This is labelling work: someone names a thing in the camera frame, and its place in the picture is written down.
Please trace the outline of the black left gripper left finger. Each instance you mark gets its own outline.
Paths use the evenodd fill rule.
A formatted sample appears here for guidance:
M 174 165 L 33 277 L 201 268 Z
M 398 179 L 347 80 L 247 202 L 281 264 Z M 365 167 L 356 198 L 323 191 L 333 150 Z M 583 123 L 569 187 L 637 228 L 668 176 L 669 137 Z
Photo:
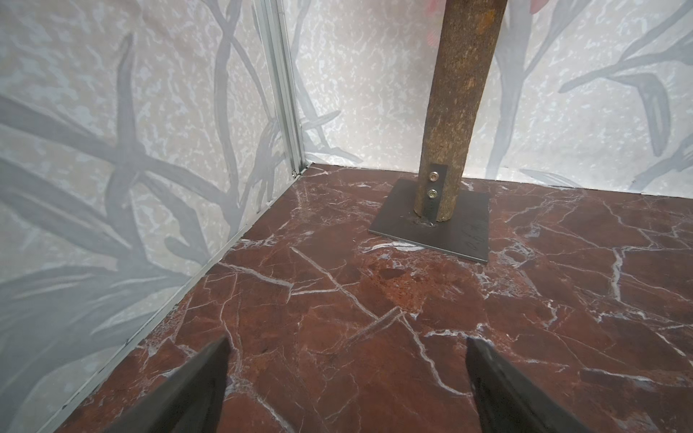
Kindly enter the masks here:
M 222 337 L 122 414 L 107 432 L 215 432 L 232 349 Z

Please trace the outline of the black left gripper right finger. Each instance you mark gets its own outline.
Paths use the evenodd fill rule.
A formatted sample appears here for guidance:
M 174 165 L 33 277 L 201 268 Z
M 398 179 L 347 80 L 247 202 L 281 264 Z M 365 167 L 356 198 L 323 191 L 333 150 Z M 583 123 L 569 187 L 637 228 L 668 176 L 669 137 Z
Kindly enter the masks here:
M 487 341 L 467 339 L 466 366 L 482 431 L 589 431 Z

